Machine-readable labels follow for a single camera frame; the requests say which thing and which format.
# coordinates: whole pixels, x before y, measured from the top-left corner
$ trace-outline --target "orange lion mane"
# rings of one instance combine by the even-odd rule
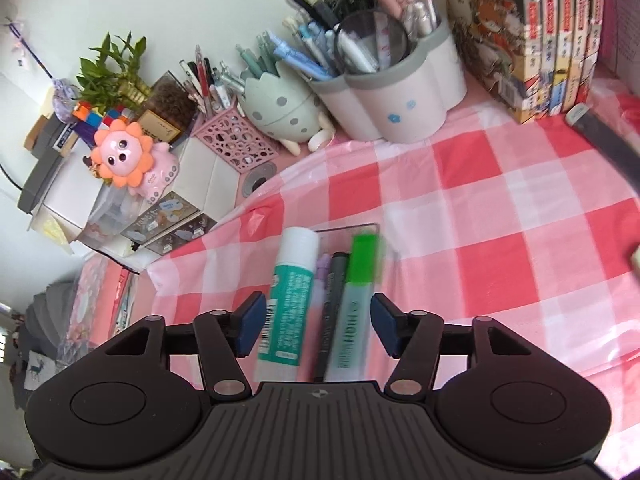
[[[104,142],[104,139],[111,132],[127,132],[130,136],[135,137],[140,142],[142,148],[142,156],[138,161],[136,169],[129,173],[127,176],[118,176],[113,174],[113,171],[103,163],[102,155],[100,154],[100,146]],[[154,166],[154,158],[151,155],[151,148],[154,145],[154,140],[146,135],[143,135],[142,128],[138,123],[131,123],[127,126],[123,120],[116,119],[109,126],[108,130],[98,130],[94,137],[96,147],[92,149],[91,160],[94,164],[99,165],[98,174],[101,178],[110,178],[113,180],[115,187],[138,187],[142,184],[143,175]]]

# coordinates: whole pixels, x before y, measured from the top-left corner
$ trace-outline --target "green highlighter cap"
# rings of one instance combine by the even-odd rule
[[[353,237],[347,283],[363,285],[375,282],[378,238],[377,234],[361,234]]]

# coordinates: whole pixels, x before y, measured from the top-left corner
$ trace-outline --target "window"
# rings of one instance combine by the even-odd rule
[[[4,362],[5,347],[6,347],[6,332],[0,328],[0,363]]]

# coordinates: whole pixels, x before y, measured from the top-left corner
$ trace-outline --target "checkered tablecloth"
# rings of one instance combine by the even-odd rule
[[[468,84],[428,140],[321,150],[153,264],[154,313],[190,322],[267,293],[286,226],[377,222],[398,253],[382,291],[403,310],[460,323],[493,316],[606,394],[613,422],[598,463],[622,476],[640,466],[640,285],[629,265],[638,197],[563,118],[517,125]],[[596,111],[640,142],[640,100],[602,74],[592,93]],[[199,383],[197,364],[172,362]],[[241,362],[249,378],[254,363]],[[370,377],[383,382],[391,369],[372,337]]]

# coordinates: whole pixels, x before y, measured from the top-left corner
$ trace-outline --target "pen holder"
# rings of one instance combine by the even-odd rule
[[[225,160],[238,173],[246,173],[256,166],[278,156],[275,142],[261,134],[236,108],[204,121],[200,115],[193,136]]]
[[[462,64],[446,20],[400,63],[367,75],[311,82],[347,134],[411,143],[433,135],[466,95]]]
[[[272,139],[308,142],[322,130],[318,117],[326,108],[285,63],[276,66],[280,77],[265,72],[260,79],[247,78],[240,104],[256,128]]]

